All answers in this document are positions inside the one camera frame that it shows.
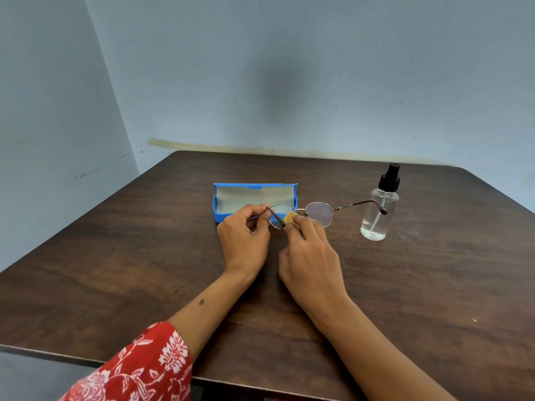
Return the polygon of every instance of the red sleeve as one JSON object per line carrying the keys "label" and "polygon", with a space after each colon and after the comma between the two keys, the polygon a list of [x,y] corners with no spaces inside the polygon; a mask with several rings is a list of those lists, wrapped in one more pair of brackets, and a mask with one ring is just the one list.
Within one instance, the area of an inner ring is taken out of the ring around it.
{"label": "red sleeve", "polygon": [[59,401],[187,401],[191,358],[168,322],[151,325]]}

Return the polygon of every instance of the left hand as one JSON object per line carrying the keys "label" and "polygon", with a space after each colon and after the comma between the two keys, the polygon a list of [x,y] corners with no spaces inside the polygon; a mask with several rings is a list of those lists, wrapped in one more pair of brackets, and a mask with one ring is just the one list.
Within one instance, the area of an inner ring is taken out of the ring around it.
{"label": "left hand", "polygon": [[[269,206],[248,204],[217,226],[225,253],[226,272],[237,272],[251,281],[257,276],[268,252],[271,213],[266,208]],[[249,221],[254,215],[260,216]]]}

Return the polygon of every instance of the light blue wall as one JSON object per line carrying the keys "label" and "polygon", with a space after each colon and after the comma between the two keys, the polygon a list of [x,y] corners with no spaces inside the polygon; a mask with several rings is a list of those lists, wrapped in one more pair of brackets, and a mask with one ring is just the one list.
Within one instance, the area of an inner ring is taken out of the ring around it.
{"label": "light blue wall", "polygon": [[84,0],[1,0],[0,271],[137,175]]}
{"label": "light blue wall", "polygon": [[535,0],[86,0],[149,138],[403,155],[535,211]]}

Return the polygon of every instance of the spray bottle cap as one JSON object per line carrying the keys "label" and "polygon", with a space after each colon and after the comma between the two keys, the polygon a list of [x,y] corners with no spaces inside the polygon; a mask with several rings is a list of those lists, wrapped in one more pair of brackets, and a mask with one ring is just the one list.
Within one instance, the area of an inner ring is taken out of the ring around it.
{"label": "spray bottle cap", "polygon": [[390,163],[390,167],[386,174],[381,176],[379,181],[379,188],[387,192],[396,192],[400,185],[400,178],[398,172],[400,171],[400,165],[397,163]]}

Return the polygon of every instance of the dark wooden tabletop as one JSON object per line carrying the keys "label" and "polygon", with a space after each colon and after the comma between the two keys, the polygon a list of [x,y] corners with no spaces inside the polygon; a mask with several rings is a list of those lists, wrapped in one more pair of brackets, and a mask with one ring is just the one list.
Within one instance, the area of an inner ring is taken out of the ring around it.
{"label": "dark wooden tabletop", "polygon": [[[223,270],[213,182],[297,182],[300,206],[339,206],[367,199],[387,168],[176,152],[0,274],[0,344],[104,361],[170,317]],[[402,165],[400,176],[384,241],[360,235],[365,206],[336,212],[326,230],[350,296],[459,400],[535,399],[535,214],[460,168]],[[285,239],[273,233],[194,375],[359,399],[277,278]]]}

